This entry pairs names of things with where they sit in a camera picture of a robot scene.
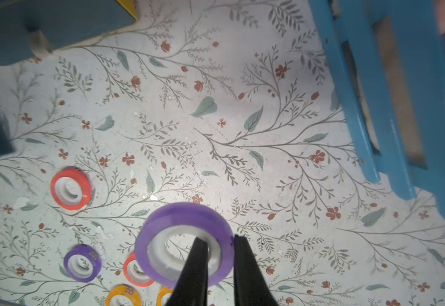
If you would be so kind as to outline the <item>teal drawer cabinet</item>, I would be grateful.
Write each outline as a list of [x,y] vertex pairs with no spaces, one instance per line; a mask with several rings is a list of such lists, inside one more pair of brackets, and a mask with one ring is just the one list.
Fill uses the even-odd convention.
[[[135,1],[0,1],[0,66],[38,57],[138,20]],[[0,156],[14,151],[0,119]]]

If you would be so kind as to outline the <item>yellow tape roll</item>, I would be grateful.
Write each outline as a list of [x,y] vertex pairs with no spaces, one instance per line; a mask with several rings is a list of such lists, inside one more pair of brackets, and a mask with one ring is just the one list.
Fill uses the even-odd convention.
[[142,299],[133,287],[120,285],[114,287],[106,297],[105,306],[115,305],[142,306]]
[[163,286],[159,290],[159,294],[156,300],[156,306],[167,306],[168,301],[173,293],[173,289]]

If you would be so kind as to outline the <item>purple tape roll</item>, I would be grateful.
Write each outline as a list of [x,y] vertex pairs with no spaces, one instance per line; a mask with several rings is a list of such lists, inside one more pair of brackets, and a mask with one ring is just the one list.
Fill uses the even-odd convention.
[[101,271],[101,256],[91,246],[78,244],[64,257],[64,269],[74,280],[82,283],[93,281]]
[[175,235],[185,234],[208,244],[208,285],[221,282],[233,269],[234,234],[218,212],[189,202],[161,207],[144,222],[134,246],[142,271],[157,283],[174,288],[185,261],[171,255],[166,242]]

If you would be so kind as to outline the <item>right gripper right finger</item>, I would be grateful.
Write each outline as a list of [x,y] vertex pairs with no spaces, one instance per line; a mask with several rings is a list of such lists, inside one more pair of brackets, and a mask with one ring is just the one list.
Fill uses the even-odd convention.
[[235,305],[278,306],[259,269],[246,237],[235,235],[234,259]]

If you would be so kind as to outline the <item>yellow tape roll left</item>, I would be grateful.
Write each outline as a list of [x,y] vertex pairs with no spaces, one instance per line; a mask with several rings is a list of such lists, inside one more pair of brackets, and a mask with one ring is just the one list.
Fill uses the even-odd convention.
[[120,285],[114,287],[106,297],[105,306],[115,305],[142,306],[142,299],[133,287]]

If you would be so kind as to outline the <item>red tape roll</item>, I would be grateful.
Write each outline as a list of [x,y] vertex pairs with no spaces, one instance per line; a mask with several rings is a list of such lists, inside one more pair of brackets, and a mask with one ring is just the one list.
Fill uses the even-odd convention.
[[137,287],[145,288],[154,283],[154,280],[140,268],[134,253],[130,254],[127,260],[125,260],[123,272],[126,279]]
[[75,167],[56,173],[51,180],[50,191],[55,202],[70,211],[83,209],[93,196],[90,180]]

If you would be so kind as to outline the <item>yellow tape roll right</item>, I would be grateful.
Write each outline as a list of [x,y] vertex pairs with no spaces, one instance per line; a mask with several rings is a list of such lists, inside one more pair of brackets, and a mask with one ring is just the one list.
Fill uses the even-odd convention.
[[156,300],[156,306],[167,306],[168,301],[173,293],[173,289],[163,286],[159,290],[159,294]]

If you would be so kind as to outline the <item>blue white toy crib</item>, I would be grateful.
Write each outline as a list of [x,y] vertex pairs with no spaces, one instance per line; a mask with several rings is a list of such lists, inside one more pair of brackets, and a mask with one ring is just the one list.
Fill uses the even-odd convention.
[[364,176],[445,219],[445,30],[437,1],[311,1]]

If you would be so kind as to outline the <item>red tape roll lower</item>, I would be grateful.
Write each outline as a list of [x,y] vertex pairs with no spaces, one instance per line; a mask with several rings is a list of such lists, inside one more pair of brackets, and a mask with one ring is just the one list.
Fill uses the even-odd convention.
[[126,279],[137,287],[145,288],[154,283],[154,280],[140,268],[134,253],[130,254],[127,260],[125,260],[123,272]]

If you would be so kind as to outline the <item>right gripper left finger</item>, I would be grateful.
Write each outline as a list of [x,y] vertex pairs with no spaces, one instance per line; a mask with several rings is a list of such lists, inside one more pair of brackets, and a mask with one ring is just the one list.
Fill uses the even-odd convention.
[[195,238],[166,306],[207,306],[208,260],[208,244]]

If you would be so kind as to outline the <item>red tape roll upper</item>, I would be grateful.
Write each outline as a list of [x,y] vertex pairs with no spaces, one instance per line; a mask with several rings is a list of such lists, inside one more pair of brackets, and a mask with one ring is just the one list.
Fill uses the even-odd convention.
[[75,167],[56,173],[51,180],[50,191],[55,202],[70,211],[83,209],[93,196],[90,180]]

